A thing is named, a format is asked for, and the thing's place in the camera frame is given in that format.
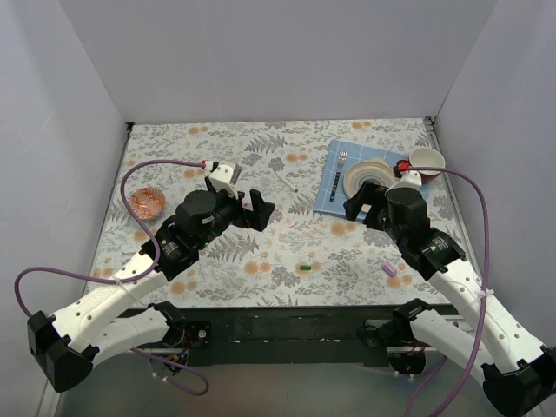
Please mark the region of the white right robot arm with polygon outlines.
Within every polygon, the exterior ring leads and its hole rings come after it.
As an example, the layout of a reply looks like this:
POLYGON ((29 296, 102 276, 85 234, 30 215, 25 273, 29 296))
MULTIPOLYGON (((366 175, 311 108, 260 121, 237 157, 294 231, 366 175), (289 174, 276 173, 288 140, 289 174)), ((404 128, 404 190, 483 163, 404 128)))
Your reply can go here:
POLYGON ((488 289, 464 250, 434 228, 421 193, 411 188, 386 189, 365 182, 344 202, 353 221, 365 205, 364 224, 386 233, 407 265, 416 270, 456 308, 480 336, 455 327, 424 301, 412 300, 394 311, 394 338, 403 345, 418 340, 461 367, 474 360, 470 375, 504 416, 523 416, 555 393, 555 350, 527 331, 488 289))

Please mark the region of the beige blue-ringed plate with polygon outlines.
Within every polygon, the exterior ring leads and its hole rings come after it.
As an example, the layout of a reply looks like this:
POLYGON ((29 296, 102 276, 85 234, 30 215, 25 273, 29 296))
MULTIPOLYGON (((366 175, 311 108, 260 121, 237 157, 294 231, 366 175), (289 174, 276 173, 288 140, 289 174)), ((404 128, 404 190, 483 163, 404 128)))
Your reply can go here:
POLYGON ((394 176, 393 168, 381 158, 358 162, 349 168, 343 179, 343 191, 347 198, 352 198, 365 181, 389 188, 398 178, 394 176))

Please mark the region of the red patterned small bowl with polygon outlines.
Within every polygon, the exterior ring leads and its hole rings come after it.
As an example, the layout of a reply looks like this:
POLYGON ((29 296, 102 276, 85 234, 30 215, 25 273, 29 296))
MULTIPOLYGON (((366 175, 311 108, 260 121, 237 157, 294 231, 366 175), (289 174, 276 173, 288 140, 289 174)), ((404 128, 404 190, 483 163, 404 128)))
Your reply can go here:
POLYGON ((129 198, 129 205, 141 220, 153 219, 163 212, 166 204, 164 193, 157 188, 138 189, 129 198))

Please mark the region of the red white mug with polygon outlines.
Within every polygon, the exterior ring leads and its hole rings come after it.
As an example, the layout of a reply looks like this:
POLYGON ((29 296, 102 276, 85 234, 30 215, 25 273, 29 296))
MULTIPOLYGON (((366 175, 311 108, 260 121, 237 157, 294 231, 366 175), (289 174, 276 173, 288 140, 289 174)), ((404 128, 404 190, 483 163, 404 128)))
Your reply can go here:
MULTIPOLYGON (((445 168, 446 161, 444 156, 437 150, 431 148, 417 148, 407 159, 399 160, 396 163, 397 169, 411 165, 412 167, 434 167, 445 168)), ((431 169, 418 170, 423 183, 428 183, 438 177, 441 172, 431 169)))

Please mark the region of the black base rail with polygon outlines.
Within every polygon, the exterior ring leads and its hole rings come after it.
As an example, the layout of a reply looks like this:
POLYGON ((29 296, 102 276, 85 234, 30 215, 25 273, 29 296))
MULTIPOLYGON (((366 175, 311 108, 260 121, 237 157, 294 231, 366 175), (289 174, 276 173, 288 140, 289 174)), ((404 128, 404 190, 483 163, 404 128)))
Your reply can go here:
POLYGON ((252 364, 395 364, 420 373, 434 349, 400 337, 394 306, 181 308, 186 329, 157 352, 187 349, 193 367, 252 364))

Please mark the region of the white green-tipped marker pen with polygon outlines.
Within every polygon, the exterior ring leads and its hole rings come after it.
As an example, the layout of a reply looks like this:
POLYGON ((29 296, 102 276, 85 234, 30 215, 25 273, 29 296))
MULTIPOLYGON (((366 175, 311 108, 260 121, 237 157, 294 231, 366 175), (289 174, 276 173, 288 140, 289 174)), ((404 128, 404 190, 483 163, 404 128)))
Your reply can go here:
POLYGON ((291 181, 289 181, 286 177, 279 174, 278 172, 275 172, 275 174, 293 193, 298 192, 298 188, 291 181))

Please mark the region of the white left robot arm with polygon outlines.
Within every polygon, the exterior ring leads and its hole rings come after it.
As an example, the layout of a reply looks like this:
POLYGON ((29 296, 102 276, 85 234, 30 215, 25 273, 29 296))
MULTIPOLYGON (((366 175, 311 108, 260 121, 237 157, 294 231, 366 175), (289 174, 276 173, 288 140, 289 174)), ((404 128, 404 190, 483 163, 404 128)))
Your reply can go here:
POLYGON ((123 313, 194 265, 201 250, 228 227, 262 232, 275 205, 256 189, 248 194, 250 208, 242 205, 244 193, 231 195, 227 188, 208 185, 188 193, 154 240, 145 242, 109 284, 54 314, 39 311, 28 319, 30 352, 56 392, 77 386, 95 366, 132 348, 182 343, 187 320, 170 302, 151 304, 128 318, 123 313))

